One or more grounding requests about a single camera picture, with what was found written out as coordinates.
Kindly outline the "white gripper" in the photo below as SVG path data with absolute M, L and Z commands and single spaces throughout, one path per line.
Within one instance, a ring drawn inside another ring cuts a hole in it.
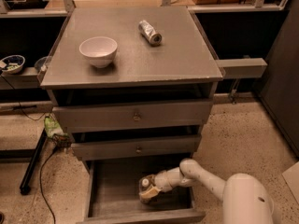
M 185 177 L 178 167 L 161 171 L 157 175 L 146 175 L 139 180 L 141 185 L 148 185 L 153 182 L 155 186 L 139 187 L 140 202 L 149 203 L 160 192 L 168 192 L 176 187 L 187 188 L 193 184 L 193 181 Z

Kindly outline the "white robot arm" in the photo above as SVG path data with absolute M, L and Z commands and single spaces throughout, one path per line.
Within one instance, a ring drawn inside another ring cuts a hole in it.
M 281 224 L 281 213 L 264 185 L 254 176 L 234 174 L 227 180 L 205 170 L 196 160 L 139 180 L 139 199 L 148 203 L 161 192 L 203 184 L 222 202 L 223 224 Z

